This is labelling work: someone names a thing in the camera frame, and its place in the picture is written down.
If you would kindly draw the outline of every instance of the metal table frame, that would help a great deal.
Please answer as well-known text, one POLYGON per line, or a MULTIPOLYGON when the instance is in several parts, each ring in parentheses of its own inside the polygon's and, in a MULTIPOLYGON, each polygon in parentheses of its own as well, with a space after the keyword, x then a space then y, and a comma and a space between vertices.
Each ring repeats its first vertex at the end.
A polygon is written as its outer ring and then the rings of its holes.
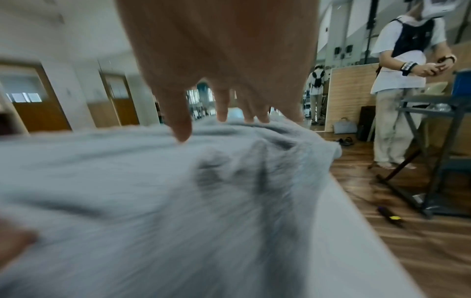
POLYGON ((401 100, 401 106, 398 111, 403 112, 409 124, 414 138, 416 139, 419 149, 413 152, 406 160, 394 169, 387 177, 377 175, 376 178, 386 184, 399 197, 407 202, 412 208, 416 209, 428 218, 433 215, 454 216, 454 217, 471 217, 470 214, 455 209, 440 194, 442 182, 446 171, 471 171, 471 158, 453 158, 450 157, 450 151, 454 145, 456 135, 461 126, 464 116, 471 113, 471 97, 452 97, 452 96, 411 96, 401 100), (452 107, 452 111, 437 111, 425 108, 407 107, 407 103, 413 102, 418 105, 422 104, 448 104, 452 107), (420 113, 428 117, 452 117, 448 132, 445 137, 443 146, 438 154, 435 164, 431 164, 429 150, 425 146, 420 133, 415 126, 411 113, 420 113), (408 191, 391 183, 391 179, 397 175, 407 164, 411 163, 420 154, 424 157, 425 165, 430 174, 430 182, 428 183, 425 194, 411 194, 408 191))

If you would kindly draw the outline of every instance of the person in white shirt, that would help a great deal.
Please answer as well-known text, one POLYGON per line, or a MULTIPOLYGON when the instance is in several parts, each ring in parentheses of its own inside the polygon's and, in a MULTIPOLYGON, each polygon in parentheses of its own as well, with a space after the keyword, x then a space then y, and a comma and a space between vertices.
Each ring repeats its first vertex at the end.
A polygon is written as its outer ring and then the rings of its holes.
POLYGON ((313 114, 313 125, 317 124, 321 118, 322 110, 322 93, 324 91, 324 66, 316 65, 314 71, 309 74, 308 80, 306 82, 306 88, 309 91, 309 101, 311 103, 311 111, 313 114))
MULTIPOLYGON (((376 94, 374 161, 383 168, 402 163, 413 139, 404 114, 396 110, 401 99, 425 87, 426 77, 439 75, 456 62, 446 43, 443 18, 422 17, 422 10, 420 2, 387 24, 371 52, 380 65, 371 90, 376 94), (424 51, 428 48, 433 50, 437 63, 426 63, 424 51)), ((421 115, 411 116, 418 127, 421 115)))

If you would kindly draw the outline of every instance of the wristband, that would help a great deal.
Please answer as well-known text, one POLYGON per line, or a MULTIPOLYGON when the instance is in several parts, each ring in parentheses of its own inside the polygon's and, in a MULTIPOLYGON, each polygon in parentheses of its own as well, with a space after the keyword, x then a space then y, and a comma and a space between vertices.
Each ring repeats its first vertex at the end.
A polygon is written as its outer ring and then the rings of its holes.
POLYGON ((451 61, 453 61, 453 64, 456 63, 456 56, 455 55, 446 55, 444 57, 441 57, 440 59, 437 60, 438 63, 442 63, 442 62, 445 62, 445 60, 447 59, 450 59, 451 61))
POLYGON ((417 65, 417 63, 415 63, 415 62, 406 62, 406 63, 404 63, 401 67, 402 75, 405 76, 405 77, 408 76, 411 73, 413 67, 416 66, 416 65, 417 65))

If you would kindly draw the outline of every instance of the white t-shirt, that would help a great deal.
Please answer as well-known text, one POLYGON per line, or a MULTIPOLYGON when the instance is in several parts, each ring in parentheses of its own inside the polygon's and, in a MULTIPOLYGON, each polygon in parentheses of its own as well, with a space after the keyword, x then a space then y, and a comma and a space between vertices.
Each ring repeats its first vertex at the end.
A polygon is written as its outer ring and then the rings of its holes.
POLYGON ((313 77, 313 73, 310 73, 308 76, 308 80, 306 81, 306 90, 309 90, 310 95, 318 95, 322 94, 324 91, 324 77, 321 77, 321 74, 324 70, 322 68, 317 68, 314 70, 315 76, 318 79, 321 79, 322 85, 319 88, 314 87, 315 79, 313 77))
MULTIPOLYGON (((417 21, 410 16, 399 16, 398 19, 401 22, 406 23, 412 26, 421 26, 427 20, 417 21)), ((399 36, 402 32, 402 24, 398 21, 392 21, 387 24, 376 40, 373 50, 371 51, 372 57, 379 57, 379 54, 384 51, 394 50, 396 41, 399 39, 399 36)), ((445 22, 443 18, 435 19, 435 25, 433 27, 432 39, 430 40, 430 45, 434 46, 441 42, 446 41, 445 36, 445 22)), ((402 62, 415 62, 417 64, 425 64, 426 57, 423 52, 415 50, 403 53, 397 57, 394 57, 397 60, 402 62)), ((381 72, 374 81, 373 88, 371 93, 375 94, 381 90, 387 89, 402 89, 402 88, 422 88, 425 87, 425 78, 417 76, 403 76, 402 72, 391 70, 389 68, 381 68, 381 72)))

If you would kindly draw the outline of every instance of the white pants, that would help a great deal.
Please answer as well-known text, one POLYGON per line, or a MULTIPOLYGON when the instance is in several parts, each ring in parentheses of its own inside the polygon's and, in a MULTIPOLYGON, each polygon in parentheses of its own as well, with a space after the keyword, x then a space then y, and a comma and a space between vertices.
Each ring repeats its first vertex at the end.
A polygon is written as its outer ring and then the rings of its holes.
POLYGON ((320 120, 320 112, 322 110, 322 94, 313 94, 309 97, 309 101, 311 102, 311 113, 312 118, 314 119, 314 112, 316 115, 316 121, 320 120))
MULTIPOLYGON (((417 89, 389 89, 376 95, 376 134, 374 137, 374 161, 401 163, 414 135, 404 113, 397 108, 404 95, 415 95, 417 89)), ((421 114, 411 113, 419 128, 421 114)))

